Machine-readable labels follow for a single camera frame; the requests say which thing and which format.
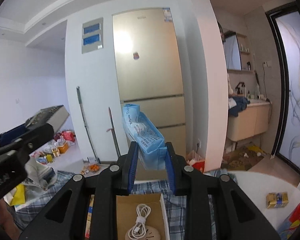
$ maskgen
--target bathroom vanity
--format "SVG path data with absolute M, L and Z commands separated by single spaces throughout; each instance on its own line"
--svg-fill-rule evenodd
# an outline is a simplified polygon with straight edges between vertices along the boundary
M 268 130 L 270 122 L 270 102 L 250 99 L 247 109 L 238 117 L 228 116 L 227 137 L 237 142 Z

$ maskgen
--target open box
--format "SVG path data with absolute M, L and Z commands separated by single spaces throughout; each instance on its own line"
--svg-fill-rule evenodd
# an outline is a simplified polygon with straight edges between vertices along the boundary
M 167 213 L 162 194 L 117 196 L 117 232 L 118 240 L 125 240 L 125 234 L 136 223 L 136 208 L 146 204 L 151 213 L 146 219 L 146 226 L 157 229 L 161 240 L 170 240 Z

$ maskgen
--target glass door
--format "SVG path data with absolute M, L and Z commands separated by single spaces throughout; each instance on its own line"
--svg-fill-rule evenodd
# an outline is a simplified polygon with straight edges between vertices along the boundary
M 284 72 L 282 128 L 276 154 L 300 173 L 300 11 L 296 5 L 270 15 Z

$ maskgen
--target small yellow box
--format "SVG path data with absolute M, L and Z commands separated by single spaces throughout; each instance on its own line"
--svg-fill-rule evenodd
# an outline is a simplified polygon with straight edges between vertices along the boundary
M 285 207 L 289 203 L 287 192 L 269 193 L 266 200 L 267 208 Z

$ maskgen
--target white cable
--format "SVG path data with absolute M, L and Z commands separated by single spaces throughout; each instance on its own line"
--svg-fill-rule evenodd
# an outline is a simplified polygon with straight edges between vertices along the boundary
M 139 204 L 137 206 L 136 224 L 128 231 L 128 236 L 131 240 L 138 240 L 146 235 L 146 218 L 149 216 L 151 208 L 146 204 Z

